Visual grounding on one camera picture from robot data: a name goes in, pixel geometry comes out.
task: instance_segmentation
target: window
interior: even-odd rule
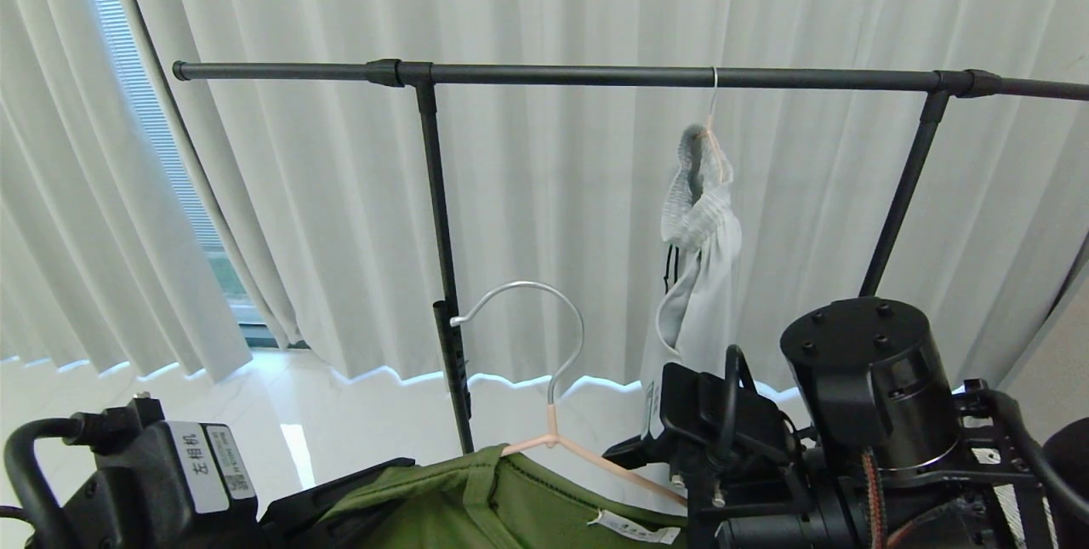
[[[98,19],[106,37],[106,45],[113,60],[113,69],[118,73],[118,78],[121,80],[125,97],[133,107],[139,125],[144,127],[148,141],[151,142],[151,146],[155,146],[162,169],[166,170],[171,187],[174,188],[189,223],[193,224],[197,242],[200,243],[207,255],[227,301],[230,302],[240,324],[262,324],[253,302],[249,301],[246,291],[242,288],[242,282],[238,281],[234,267],[228,260],[227,254],[223,252],[222,240],[219,239],[219,234],[208,218],[208,212],[205,211],[185,172],[178,154],[178,146],[174,145],[173,134],[170,133],[167,118],[162,114],[162,107],[159,106],[159,98],[155,95],[151,83],[147,80],[139,52],[136,51],[132,28],[125,19],[121,1],[94,1],[98,9]]]

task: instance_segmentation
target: screw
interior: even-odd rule
[[[722,496],[722,488],[719,487],[719,483],[714,483],[714,495],[711,496],[711,505],[715,509],[722,509],[726,505],[726,499]]]

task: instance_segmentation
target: beige wall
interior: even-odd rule
[[[1089,417],[1089,265],[1001,388],[1018,399],[1037,441]]]

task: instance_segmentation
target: hanger hook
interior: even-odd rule
[[[488,301],[492,300],[495,296],[495,294],[500,294],[502,292],[505,292],[505,290],[513,290],[515,288],[530,288],[533,290],[541,290],[541,292],[548,292],[549,294],[553,294],[553,296],[560,297],[560,300],[567,305],[567,308],[572,309],[572,312],[575,313],[575,317],[576,319],[578,319],[578,340],[576,340],[575,351],[572,352],[571,356],[567,357],[566,362],[561,364],[560,369],[552,375],[552,379],[549,380],[548,382],[548,403],[554,404],[555,385],[556,382],[560,381],[561,375],[563,375],[564,371],[571,368],[571,365],[574,364],[575,359],[577,359],[578,356],[583,353],[583,341],[586,337],[586,327],[583,324],[583,314],[578,313],[578,307],[575,306],[575,302],[571,301],[571,297],[564,296],[563,292],[561,292],[560,290],[556,290],[552,285],[548,285],[544,282],[540,281],[503,282],[502,285],[497,285],[495,288],[492,288],[490,292],[484,294],[484,296],[480,297],[479,301],[477,301],[477,304],[473,305],[473,308],[470,308],[467,314],[463,316],[451,317],[450,327],[457,328],[460,325],[473,320],[476,314],[478,314],[480,309],[484,307],[484,305],[488,304]]]
[[[717,65],[711,65],[711,75],[713,76],[713,81],[711,81],[711,108],[707,113],[708,130],[714,123],[714,103],[719,100],[719,68]]]

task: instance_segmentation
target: qr code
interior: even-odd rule
[[[246,475],[224,475],[228,491],[249,491],[249,481]]]

